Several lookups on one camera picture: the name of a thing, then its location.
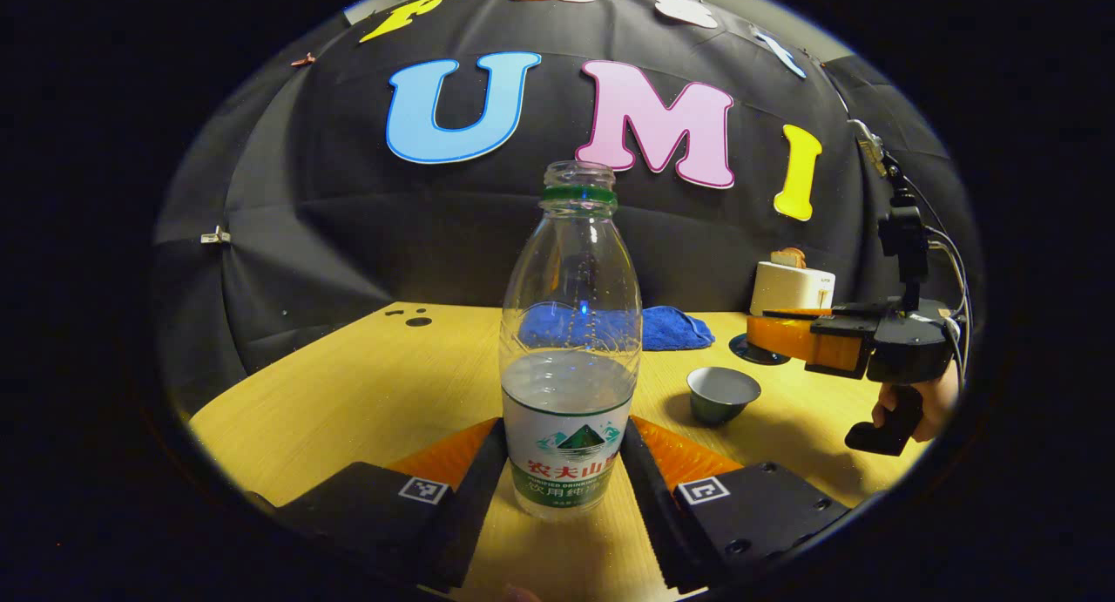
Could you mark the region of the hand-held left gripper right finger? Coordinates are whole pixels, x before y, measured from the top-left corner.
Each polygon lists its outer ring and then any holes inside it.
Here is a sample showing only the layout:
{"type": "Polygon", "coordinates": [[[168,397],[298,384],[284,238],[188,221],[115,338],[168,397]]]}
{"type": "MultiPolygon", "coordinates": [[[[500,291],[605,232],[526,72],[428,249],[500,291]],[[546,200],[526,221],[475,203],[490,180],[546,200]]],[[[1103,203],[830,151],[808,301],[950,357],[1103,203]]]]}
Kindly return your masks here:
{"type": "Polygon", "coordinates": [[[638,416],[620,455],[666,586],[680,593],[760,577],[849,514],[784,464],[746,466],[638,416]]]}

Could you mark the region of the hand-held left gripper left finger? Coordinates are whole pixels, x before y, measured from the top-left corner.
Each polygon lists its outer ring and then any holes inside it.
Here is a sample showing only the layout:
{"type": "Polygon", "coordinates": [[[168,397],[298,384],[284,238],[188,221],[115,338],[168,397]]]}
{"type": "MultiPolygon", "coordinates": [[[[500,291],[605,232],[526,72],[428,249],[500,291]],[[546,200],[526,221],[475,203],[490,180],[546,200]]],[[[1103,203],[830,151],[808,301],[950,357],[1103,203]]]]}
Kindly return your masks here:
{"type": "Polygon", "coordinates": [[[353,462],[277,506],[256,506],[388,585],[447,593],[469,574],[507,457],[501,418],[389,466],[353,462]]]}

